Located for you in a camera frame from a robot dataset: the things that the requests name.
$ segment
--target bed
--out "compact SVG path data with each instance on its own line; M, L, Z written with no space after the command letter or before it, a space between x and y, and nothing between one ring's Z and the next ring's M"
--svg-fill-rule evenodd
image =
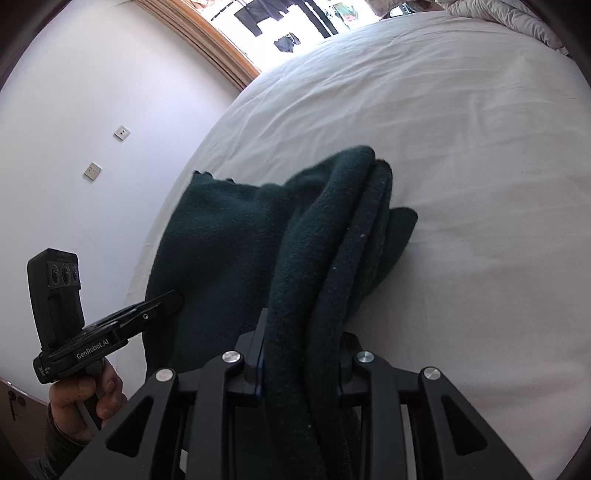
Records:
M349 329L396 367L441 368L535 480L591 425L591 89L575 62L481 20L429 12L340 35L262 74L170 192L130 286L144 298L193 170L282 183L347 147L390 163L419 215ZM141 341L120 352L132 393Z

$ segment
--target person's arm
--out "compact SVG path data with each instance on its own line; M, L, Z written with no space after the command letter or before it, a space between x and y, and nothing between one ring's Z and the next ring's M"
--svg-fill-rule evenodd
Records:
M127 398L122 392L123 381L107 360L100 381L105 396L98 401L96 413L104 427ZM26 463L33 478L57 480L92 440L92 432L82 420L76 402L88 400L95 394L95 389L95 380L91 377L66 378L51 386L45 456Z

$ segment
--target wall outlet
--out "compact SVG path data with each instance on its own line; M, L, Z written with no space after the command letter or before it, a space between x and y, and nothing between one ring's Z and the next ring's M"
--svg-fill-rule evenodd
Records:
M95 181L101 170L102 168L100 168L96 163L91 163L84 172L84 175L86 175L92 181Z
M119 138L119 140L123 141L129 136L130 133L131 132L129 130L127 130L125 127L121 126L116 130L115 136L117 138Z

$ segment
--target dark sleeve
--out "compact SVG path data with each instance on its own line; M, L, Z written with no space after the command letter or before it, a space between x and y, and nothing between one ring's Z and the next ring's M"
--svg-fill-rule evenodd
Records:
M27 469L35 480L57 480L85 446L85 443L77 442L59 431L53 422L50 407L47 415L45 456L28 460Z

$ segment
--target brown curtain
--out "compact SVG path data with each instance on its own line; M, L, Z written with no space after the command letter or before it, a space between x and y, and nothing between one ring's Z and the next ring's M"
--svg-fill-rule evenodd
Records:
M259 70L221 32L184 0L135 0L208 59L240 91Z

